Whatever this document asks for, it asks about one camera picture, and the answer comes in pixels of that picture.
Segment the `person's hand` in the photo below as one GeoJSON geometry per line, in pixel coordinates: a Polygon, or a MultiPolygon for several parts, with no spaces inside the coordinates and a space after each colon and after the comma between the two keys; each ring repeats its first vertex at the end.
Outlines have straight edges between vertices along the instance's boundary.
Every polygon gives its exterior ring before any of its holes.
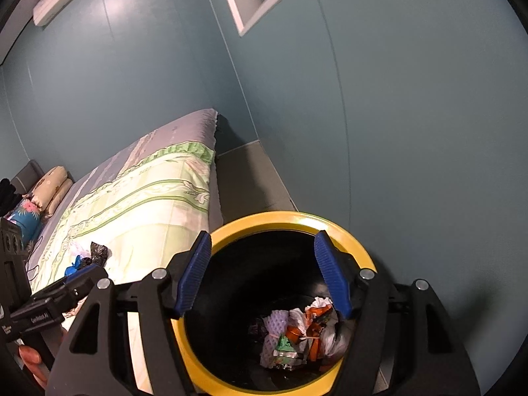
{"type": "Polygon", "coordinates": [[[54,362],[66,336],[67,330],[58,325],[42,333],[30,333],[22,338],[22,345],[19,346],[20,358],[43,389],[48,385],[52,368],[47,365],[47,361],[54,362]]]}

